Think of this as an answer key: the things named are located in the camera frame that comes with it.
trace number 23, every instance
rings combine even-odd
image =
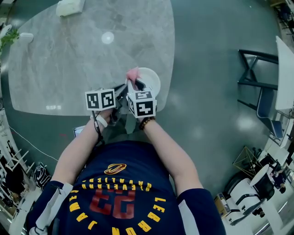
[[[122,194],[122,190],[116,190],[117,194]],[[104,208],[100,208],[98,206],[99,200],[104,199],[107,200],[109,199],[109,195],[103,195],[102,194],[102,189],[96,189],[96,193],[92,198],[92,202],[90,204],[90,210],[94,212],[99,212],[104,215],[110,215],[111,213],[111,208],[112,205],[105,203]],[[135,200],[135,191],[128,191],[127,196],[115,196],[114,198],[114,207],[113,207],[113,217],[115,218],[122,218],[122,219],[130,219],[134,217],[134,203],[127,204],[127,210],[126,212],[121,212],[121,202],[122,201],[128,201],[132,202]]]

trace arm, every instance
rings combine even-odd
[[[109,122],[112,109],[105,110],[100,115]],[[104,127],[98,122],[102,133]],[[89,155],[98,140],[98,133],[94,128],[93,119],[90,120],[82,132],[65,148],[56,165],[51,180],[73,184],[80,171],[85,166]]]
[[[280,173],[283,173],[284,169],[278,171],[277,173],[280,174]]]
[[[156,121],[149,121],[144,132],[174,179],[177,195],[188,189],[203,188],[191,158]]]

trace white sleeve stripe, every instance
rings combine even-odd
[[[184,229],[186,235],[199,235],[198,227],[195,218],[186,204],[185,200],[182,200],[179,204],[180,213],[182,216]]]
[[[65,183],[62,189],[56,189],[54,195],[47,203],[46,208],[36,221],[37,228],[44,230],[46,226],[49,226],[51,224],[62,202],[69,195],[72,189],[73,186],[68,183]]]

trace black cable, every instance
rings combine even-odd
[[[93,116],[93,119],[94,119],[94,128],[95,128],[96,132],[98,133],[98,141],[97,141],[97,143],[99,143],[101,141],[102,145],[105,145],[105,141],[104,141],[103,136],[101,134],[101,131],[99,129],[99,125],[98,125],[98,122],[97,122],[96,115],[95,115],[94,111],[92,111],[92,116]]]

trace black and white cube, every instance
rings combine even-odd
[[[85,98],[87,110],[103,111],[116,107],[114,89],[87,91]]]
[[[157,100],[151,91],[135,91],[127,94],[129,110],[135,118],[154,117],[156,115]]]

